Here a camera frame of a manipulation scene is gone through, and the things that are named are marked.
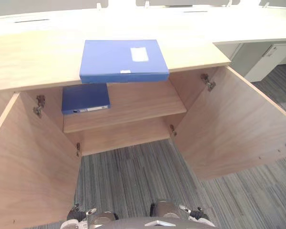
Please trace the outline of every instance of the cabinet door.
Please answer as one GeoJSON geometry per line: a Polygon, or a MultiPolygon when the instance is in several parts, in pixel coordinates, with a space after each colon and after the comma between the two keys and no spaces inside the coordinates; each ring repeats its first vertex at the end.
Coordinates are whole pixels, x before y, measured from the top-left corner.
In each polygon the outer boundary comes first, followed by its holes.
{"type": "Polygon", "coordinates": [[[73,205],[81,158],[35,106],[15,93],[0,117],[0,229],[63,220],[73,205]]]}
{"type": "Polygon", "coordinates": [[[172,136],[202,179],[286,156],[286,112],[229,67],[200,93],[172,136]]]}

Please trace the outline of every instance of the label on file box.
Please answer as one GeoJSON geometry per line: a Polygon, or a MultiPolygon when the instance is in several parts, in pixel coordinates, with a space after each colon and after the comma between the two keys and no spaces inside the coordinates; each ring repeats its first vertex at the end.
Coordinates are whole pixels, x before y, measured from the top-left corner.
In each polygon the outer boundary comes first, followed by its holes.
{"type": "Polygon", "coordinates": [[[147,50],[145,47],[142,48],[131,48],[132,59],[134,62],[145,62],[148,61],[147,50]]]}
{"type": "Polygon", "coordinates": [[[87,111],[97,111],[102,109],[108,109],[108,106],[98,106],[98,107],[90,107],[85,109],[79,109],[78,112],[87,112],[87,111]]]}

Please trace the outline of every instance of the metal hinge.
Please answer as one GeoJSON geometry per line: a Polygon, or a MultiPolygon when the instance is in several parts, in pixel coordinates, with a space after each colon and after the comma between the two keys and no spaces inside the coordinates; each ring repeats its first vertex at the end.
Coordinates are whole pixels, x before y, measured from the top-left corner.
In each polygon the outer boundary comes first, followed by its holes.
{"type": "Polygon", "coordinates": [[[208,86],[208,91],[211,91],[211,90],[213,90],[213,88],[215,88],[216,83],[215,82],[211,83],[209,81],[209,75],[208,74],[201,74],[201,79],[205,83],[205,85],[208,86]]]}
{"type": "Polygon", "coordinates": [[[81,144],[78,142],[76,143],[76,156],[80,156],[81,154],[81,144]]]}
{"type": "Polygon", "coordinates": [[[174,135],[174,136],[177,136],[177,132],[175,131],[174,125],[170,124],[170,129],[171,129],[173,135],[174,135]]]}
{"type": "Polygon", "coordinates": [[[36,96],[37,99],[37,105],[36,107],[33,107],[33,112],[39,117],[42,117],[41,110],[44,108],[46,105],[46,97],[42,94],[36,96]]]}

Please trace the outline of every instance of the gray carpet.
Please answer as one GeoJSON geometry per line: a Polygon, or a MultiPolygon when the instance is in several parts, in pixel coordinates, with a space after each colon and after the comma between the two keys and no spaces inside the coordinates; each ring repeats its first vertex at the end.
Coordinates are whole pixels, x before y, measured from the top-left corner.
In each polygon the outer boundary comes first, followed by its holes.
{"type": "Polygon", "coordinates": [[[278,65],[262,81],[253,85],[286,110],[286,64],[278,65]]]}
{"type": "MultiPolygon", "coordinates": [[[[286,65],[254,84],[286,110],[286,65]]],[[[96,207],[120,218],[148,216],[157,198],[201,206],[223,229],[286,229],[286,158],[202,182],[169,140],[82,158],[75,194],[81,209],[96,207]]]]}

